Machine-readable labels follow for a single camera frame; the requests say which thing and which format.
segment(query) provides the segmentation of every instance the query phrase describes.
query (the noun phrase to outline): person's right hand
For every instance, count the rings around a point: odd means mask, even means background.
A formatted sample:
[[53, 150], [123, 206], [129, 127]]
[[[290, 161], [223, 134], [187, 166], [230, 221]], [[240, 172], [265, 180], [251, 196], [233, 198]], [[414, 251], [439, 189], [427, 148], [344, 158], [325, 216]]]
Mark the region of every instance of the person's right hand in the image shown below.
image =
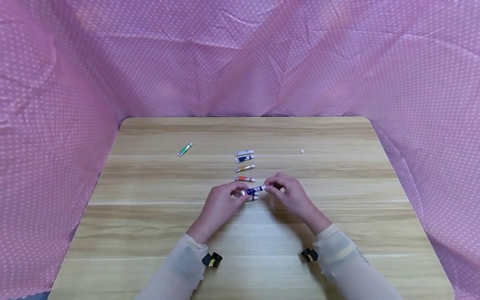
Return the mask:
[[265, 190], [275, 196], [289, 212], [298, 216], [312, 231], [319, 234], [332, 222], [312, 203], [302, 185], [295, 178], [277, 173], [267, 178]]
[[287, 174], [277, 173], [267, 178], [263, 185], [266, 185], [265, 190], [280, 200], [289, 212], [302, 220], [312, 209], [316, 209], [300, 182]]

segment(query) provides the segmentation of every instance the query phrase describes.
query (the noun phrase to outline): hand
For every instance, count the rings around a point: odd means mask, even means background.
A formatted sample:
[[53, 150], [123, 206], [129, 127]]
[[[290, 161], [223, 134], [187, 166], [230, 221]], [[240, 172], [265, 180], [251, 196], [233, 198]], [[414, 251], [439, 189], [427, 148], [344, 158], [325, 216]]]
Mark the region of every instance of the hand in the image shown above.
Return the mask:
[[244, 204], [249, 195], [242, 196], [240, 192], [247, 190], [243, 182], [231, 182], [214, 186], [208, 194], [202, 212], [187, 230], [195, 242], [206, 244], [212, 235], [222, 227], [237, 209]]
[[267, 186], [265, 190], [275, 196], [289, 212], [298, 216], [314, 235], [332, 224], [312, 203], [300, 182], [295, 178], [284, 173], [277, 173], [275, 176], [267, 178], [264, 185]]

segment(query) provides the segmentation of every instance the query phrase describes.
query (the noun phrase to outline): black clip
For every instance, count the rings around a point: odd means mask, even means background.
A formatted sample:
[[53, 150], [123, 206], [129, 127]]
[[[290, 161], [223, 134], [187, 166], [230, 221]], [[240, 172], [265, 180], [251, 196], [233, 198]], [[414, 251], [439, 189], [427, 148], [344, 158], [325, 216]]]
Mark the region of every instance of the black clip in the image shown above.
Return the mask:
[[202, 259], [202, 263], [206, 267], [214, 267], [215, 269], [217, 269], [222, 259], [223, 257], [221, 257], [220, 254], [216, 252], [213, 252], [212, 255], [207, 253], [207, 255], [205, 255], [205, 257]]
[[318, 253], [315, 249], [305, 249], [302, 251], [301, 255], [307, 263], [316, 262], [318, 260]]

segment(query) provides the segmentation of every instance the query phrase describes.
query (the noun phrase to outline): finger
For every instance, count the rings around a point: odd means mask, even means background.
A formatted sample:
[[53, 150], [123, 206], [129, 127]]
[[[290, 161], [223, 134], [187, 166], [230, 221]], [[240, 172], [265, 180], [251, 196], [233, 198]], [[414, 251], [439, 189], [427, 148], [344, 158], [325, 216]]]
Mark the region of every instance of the finger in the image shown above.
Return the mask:
[[267, 178], [267, 180], [265, 180], [264, 182], [264, 185], [275, 185], [275, 184], [278, 184], [284, 187], [287, 184], [287, 180], [282, 176], [275, 175], [273, 177]]
[[228, 189], [228, 192], [229, 192], [230, 194], [232, 194], [232, 193], [235, 192], [236, 190], [238, 190], [238, 191], [248, 190], [248, 185], [246, 185], [246, 184], [243, 183], [243, 182], [239, 182], [239, 181], [234, 181], [234, 182], [226, 183], [226, 184], [224, 184], [224, 186]]
[[236, 189], [231, 194], [232, 194], [232, 196], [235, 196], [235, 197], [238, 198], [238, 197], [242, 196], [241, 191], [242, 191], [241, 189]]
[[238, 197], [237, 199], [235, 199], [234, 201], [236, 201], [236, 203], [238, 205], [237, 208], [240, 207], [245, 202], [247, 202], [247, 200], [249, 198], [250, 198], [250, 195], [245, 195], [245, 196], [241, 196], [241, 197]]
[[282, 200], [283, 199], [283, 193], [281, 192], [281, 190], [275, 188], [274, 186], [271, 186], [271, 185], [268, 185], [265, 190], [267, 191], [267, 193], [277, 197], [278, 199]]

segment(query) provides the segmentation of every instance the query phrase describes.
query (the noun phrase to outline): wrist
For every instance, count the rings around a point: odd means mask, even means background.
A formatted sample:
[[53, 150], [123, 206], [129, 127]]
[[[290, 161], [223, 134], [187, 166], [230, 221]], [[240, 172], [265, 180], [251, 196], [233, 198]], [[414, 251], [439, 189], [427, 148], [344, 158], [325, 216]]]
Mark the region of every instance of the wrist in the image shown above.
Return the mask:
[[308, 213], [302, 217], [302, 221], [314, 236], [332, 225], [332, 222], [313, 204]]
[[195, 220], [186, 233], [198, 244], [207, 244], [213, 235], [212, 231], [200, 218]]

